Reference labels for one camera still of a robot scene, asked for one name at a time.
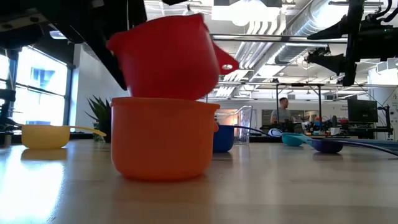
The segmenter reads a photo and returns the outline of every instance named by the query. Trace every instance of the yellow measuring cup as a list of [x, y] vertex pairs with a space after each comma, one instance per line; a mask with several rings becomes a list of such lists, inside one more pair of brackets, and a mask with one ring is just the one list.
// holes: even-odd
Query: yellow measuring cup
[[59, 149], [68, 143], [71, 128], [106, 136], [101, 131], [80, 126], [25, 124], [22, 125], [22, 144], [29, 149]]

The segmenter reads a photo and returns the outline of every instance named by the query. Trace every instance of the table surface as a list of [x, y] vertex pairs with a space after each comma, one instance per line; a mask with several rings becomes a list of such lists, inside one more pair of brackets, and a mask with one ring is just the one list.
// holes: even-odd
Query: table surface
[[109, 144], [0, 149], [0, 223], [397, 223], [398, 158], [235, 146], [184, 182], [123, 179]]

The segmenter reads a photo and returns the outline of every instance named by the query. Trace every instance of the man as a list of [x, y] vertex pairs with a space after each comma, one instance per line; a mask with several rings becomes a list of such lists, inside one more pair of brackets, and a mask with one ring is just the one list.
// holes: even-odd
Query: man
[[[282, 97], [279, 99], [279, 122], [283, 123], [285, 120], [292, 120], [292, 115], [290, 111], [287, 109], [289, 105], [289, 100], [286, 97]], [[277, 121], [276, 110], [273, 110], [271, 113], [271, 124], [274, 124]]]

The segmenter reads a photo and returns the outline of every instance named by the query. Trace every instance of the gray shirt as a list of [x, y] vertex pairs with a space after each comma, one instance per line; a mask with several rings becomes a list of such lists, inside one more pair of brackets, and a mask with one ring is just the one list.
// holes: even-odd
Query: gray shirt
[[[275, 116], [276, 117], [276, 110], [273, 110], [271, 113], [271, 117]], [[279, 108], [279, 121], [285, 121], [285, 119], [291, 119], [292, 115], [290, 114], [290, 111], [287, 109], [282, 109]]]

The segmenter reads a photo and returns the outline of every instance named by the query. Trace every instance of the red measuring cup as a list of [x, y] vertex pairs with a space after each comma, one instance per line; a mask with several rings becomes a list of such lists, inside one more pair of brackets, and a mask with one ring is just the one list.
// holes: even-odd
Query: red measuring cup
[[239, 68], [213, 43], [201, 14], [145, 22], [114, 34], [107, 48], [136, 97], [197, 100], [212, 91], [218, 75]]

